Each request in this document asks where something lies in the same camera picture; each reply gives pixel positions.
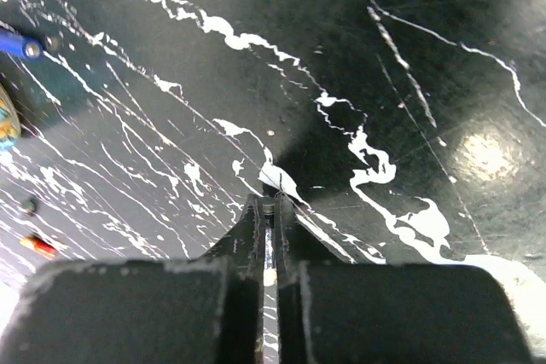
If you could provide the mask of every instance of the black marble surface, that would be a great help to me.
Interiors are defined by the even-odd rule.
[[[545,11],[0,0],[3,24],[62,43],[33,63],[0,56],[29,135],[0,155],[2,281],[44,262],[19,245],[33,230],[69,258],[197,257],[263,191],[262,170],[297,187],[346,260],[487,269],[546,350]],[[18,211],[30,194],[33,219]]]

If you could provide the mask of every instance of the blue pen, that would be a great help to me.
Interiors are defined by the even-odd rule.
[[[34,38],[0,30],[0,51],[26,60],[36,60],[44,53],[42,44]]]

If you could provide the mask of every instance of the blue cylinder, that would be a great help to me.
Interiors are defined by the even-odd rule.
[[[44,53],[42,44],[37,40],[6,30],[0,31],[0,51],[26,60],[36,60]]]

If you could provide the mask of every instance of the blue object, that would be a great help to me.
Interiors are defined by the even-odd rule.
[[[44,53],[42,44],[34,38],[0,30],[0,51],[26,60],[39,59]]]

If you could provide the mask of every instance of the red object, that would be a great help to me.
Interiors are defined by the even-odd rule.
[[[47,257],[49,260],[53,259],[58,253],[58,251],[53,246],[37,238],[36,236],[27,236],[23,238],[20,243],[24,247],[35,251],[39,255]]]

